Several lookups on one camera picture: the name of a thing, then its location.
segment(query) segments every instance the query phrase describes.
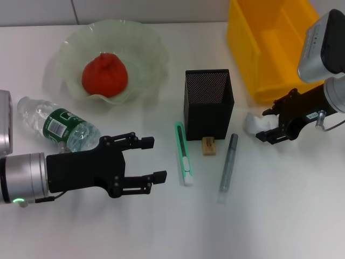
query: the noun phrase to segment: water bottle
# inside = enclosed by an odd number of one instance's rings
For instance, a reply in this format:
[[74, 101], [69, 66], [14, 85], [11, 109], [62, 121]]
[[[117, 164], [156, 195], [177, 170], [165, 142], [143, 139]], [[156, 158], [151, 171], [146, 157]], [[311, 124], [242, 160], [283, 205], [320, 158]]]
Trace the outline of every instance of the water bottle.
[[50, 101], [24, 97], [17, 111], [29, 127], [57, 144], [66, 143], [71, 152], [93, 149], [101, 137], [94, 125]]

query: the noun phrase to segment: pencil holder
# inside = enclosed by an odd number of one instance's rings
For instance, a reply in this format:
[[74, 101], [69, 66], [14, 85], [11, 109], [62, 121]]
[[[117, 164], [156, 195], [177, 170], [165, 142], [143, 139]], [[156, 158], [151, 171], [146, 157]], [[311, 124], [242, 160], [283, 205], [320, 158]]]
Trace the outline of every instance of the pencil holder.
[[186, 71], [184, 125], [187, 140], [225, 139], [233, 105], [229, 70]]

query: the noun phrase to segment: label sticker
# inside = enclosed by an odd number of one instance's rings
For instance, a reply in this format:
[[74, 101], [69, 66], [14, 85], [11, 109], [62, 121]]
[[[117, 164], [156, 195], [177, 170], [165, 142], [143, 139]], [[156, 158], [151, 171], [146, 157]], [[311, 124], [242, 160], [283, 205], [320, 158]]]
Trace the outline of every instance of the label sticker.
[[60, 108], [53, 111], [44, 122], [43, 135], [56, 143], [67, 143], [73, 129], [83, 122], [85, 120]]
[[316, 118], [318, 115], [319, 115], [319, 114], [318, 114], [317, 112], [313, 112], [313, 113], [307, 115], [307, 118], [311, 120], [311, 119]]

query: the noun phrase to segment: marker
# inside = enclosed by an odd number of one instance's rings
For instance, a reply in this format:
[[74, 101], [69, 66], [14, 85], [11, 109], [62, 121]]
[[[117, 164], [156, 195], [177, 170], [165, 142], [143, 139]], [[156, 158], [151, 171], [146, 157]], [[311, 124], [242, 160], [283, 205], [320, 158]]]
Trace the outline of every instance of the marker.
[[233, 171], [233, 165], [235, 162], [237, 141], [238, 141], [238, 135], [232, 134], [231, 139], [230, 139], [230, 143], [229, 143], [229, 147], [227, 149], [222, 180], [220, 181], [220, 186], [219, 186], [218, 202], [220, 202], [220, 203], [226, 202], [226, 196], [227, 196], [227, 193], [229, 191], [230, 180], [231, 180], [231, 175], [232, 175], [232, 171]]
[[187, 142], [184, 135], [182, 122], [175, 124], [175, 133], [177, 139], [178, 153], [180, 155], [180, 163], [182, 169], [183, 182], [185, 186], [193, 185], [193, 174], [190, 167], [189, 155], [187, 150]]

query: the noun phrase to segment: green led light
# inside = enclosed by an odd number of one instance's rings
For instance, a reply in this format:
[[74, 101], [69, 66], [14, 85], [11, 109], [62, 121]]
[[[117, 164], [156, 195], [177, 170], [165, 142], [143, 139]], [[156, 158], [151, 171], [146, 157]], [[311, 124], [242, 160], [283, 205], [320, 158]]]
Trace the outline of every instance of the green led light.
[[25, 200], [22, 199], [22, 198], [16, 198], [13, 200], [13, 203], [16, 203], [16, 202], [24, 202]]

